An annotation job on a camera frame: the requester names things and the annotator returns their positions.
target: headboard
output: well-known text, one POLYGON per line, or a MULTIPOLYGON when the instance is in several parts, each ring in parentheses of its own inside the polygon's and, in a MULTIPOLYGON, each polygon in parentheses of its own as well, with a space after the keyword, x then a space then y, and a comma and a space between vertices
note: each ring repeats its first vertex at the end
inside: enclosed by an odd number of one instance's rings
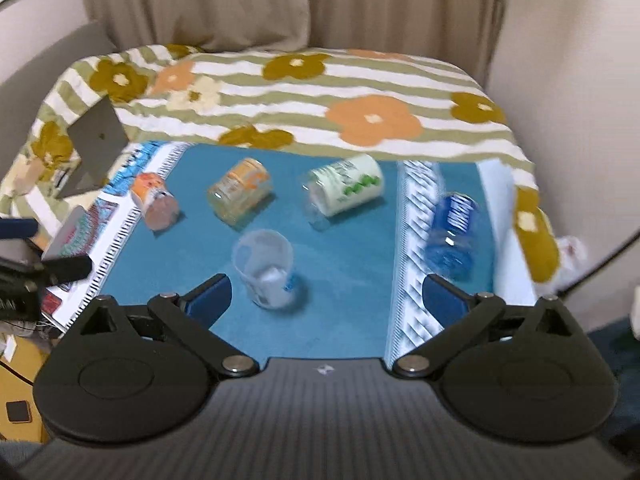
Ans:
POLYGON ((73 62, 115 52, 97 22, 83 25, 53 44, 0 84, 0 175, 26 142, 42 101, 73 62))

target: curtain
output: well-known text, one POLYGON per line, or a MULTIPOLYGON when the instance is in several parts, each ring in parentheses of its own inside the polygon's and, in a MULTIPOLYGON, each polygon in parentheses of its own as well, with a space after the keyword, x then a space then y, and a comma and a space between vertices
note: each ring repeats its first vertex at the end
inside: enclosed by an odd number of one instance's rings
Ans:
POLYGON ((308 43, 308 0, 84 0, 113 43, 180 43, 211 52, 261 47, 297 50, 308 43))
POLYGON ((187 43, 209 51, 304 46, 449 61, 483 83, 503 0, 84 0, 121 48, 187 43))
POLYGON ((309 0, 312 46, 441 59, 486 79, 503 0, 309 0))

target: white label with green leaves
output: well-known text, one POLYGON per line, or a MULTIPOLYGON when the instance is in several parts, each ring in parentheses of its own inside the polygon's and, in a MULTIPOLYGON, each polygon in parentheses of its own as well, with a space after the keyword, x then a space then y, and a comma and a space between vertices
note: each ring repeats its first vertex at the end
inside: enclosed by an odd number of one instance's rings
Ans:
POLYGON ((311 200, 327 217, 373 200, 385 189, 380 166, 366 154, 313 170, 310 177, 317 184, 311 200))

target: white wall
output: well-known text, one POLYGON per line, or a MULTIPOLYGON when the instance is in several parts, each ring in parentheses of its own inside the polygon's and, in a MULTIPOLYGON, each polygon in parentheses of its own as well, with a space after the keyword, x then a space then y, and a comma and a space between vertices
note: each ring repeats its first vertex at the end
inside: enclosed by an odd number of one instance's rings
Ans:
POLYGON ((0 4, 0 83, 85 23, 82 0, 7 0, 0 4))
MULTIPOLYGON (((488 93, 591 265, 640 226, 640 0, 508 0, 488 93)), ((593 328, 628 314, 635 285, 640 244, 568 305, 593 328)))

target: blue bottle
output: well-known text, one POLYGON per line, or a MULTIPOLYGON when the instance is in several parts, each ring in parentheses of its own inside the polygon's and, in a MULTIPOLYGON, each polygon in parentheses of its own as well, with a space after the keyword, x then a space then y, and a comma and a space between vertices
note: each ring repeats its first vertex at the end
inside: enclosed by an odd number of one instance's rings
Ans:
POLYGON ((446 280, 465 282, 471 277, 477 211, 476 202, 461 193, 446 194, 436 206, 424 259, 446 280))

